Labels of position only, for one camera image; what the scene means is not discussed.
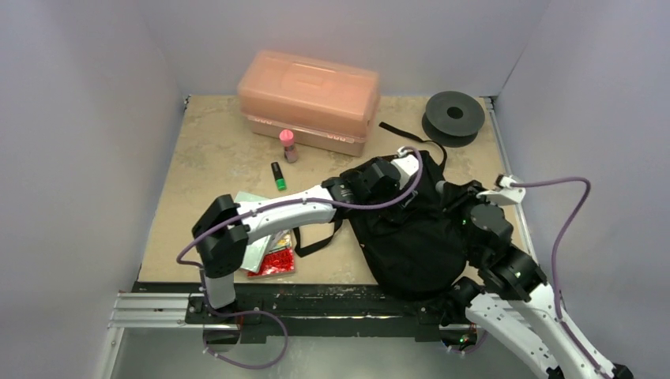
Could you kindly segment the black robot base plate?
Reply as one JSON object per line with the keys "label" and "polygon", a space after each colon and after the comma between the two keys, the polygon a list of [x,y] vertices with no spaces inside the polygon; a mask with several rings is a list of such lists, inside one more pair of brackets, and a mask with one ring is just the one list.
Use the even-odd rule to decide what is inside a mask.
{"label": "black robot base plate", "polygon": [[412,338],[448,347],[472,347],[484,336],[465,318],[454,300],[438,296],[407,301],[382,293],[376,285],[241,283],[236,299],[223,309],[205,305],[196,283],[136,282],[135,295],[155,295],[155,313],[168,310],[168,300],[184,299],[175,311],[178,324],[231,329],[241,343],[264,343],[270,336]]}

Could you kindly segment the black fabric student bag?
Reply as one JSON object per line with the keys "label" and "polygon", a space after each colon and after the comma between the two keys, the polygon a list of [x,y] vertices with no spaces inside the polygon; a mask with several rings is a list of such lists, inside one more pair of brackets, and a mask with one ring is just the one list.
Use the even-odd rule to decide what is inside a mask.
{"label": "black fabric student bag", "polygon": [[[435,188],[446,163],[420,153],[423,168],[417,187],[402,201],[372,211],[354,211],[348,220],[372,276],[383,292],[408,301],[447,291],[466,265],[458,223],[443,212]],[[371,161],[332,178],[353,178]],[[339,230],[343,220],[334,222]]]}

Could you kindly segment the black green highlighter marker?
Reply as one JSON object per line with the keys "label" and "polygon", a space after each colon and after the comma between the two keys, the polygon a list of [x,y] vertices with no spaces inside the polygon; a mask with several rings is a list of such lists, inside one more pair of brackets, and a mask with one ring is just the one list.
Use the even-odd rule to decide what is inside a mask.
{"label": "black green highlighter marker", "polygon": [[279,191],[285,191],[287,189],[286,181],[284,179],[283,172],[280,168],[280,164],[278,162],[272,162],[271,163],[271,170],[273,173],[273,179],[275,182],[275,185]]}

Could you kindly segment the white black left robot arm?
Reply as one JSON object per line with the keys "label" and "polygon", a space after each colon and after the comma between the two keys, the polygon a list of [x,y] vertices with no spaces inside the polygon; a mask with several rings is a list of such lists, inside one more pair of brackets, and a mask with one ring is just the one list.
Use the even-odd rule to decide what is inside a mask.
{"label": "white black left robot arm", "polygon": [[421,160],[412,155],[374,158],[353,178],[329,178],[300,193],[265,201],[218,197],[192,229],[206,295],[205,313],[217,323],[235,315],[234,274],[247,246],[282,231],[344,220],[354,211],[395,205],[416,187]]}

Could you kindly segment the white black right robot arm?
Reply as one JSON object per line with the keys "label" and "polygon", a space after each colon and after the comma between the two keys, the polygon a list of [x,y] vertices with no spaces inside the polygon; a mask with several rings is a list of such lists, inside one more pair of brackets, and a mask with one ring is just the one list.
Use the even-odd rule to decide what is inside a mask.
{"label": "white black right robot arm", "polygon": [[572,320],[556,280],[512,243],[514,231],[503,207],[520,204],[528,188],[567,182],[585,185],[566,225],[588,198],[591,183],[583,177],[519,182],[501,174],[488,190],[478,181],[436,185],[444,212],[454,218],[465,240],[466,260],[481,285],[458,280],[443,309],[453,321],[479,325],[512,351],[538,378],[632,378],[630,368],[606,358]]}

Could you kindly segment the pink capped small bottle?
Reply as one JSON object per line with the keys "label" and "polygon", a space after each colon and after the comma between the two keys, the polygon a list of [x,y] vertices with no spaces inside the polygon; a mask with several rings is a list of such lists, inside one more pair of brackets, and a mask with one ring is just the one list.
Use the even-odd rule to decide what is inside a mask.
{"label": "pink capped small bottle", "polygon": [[289,129],[280,131],[279,139],[284,149],[284,158],[288,163],[295,163],[298,160],[298,152],[295,146],[295,135]]}

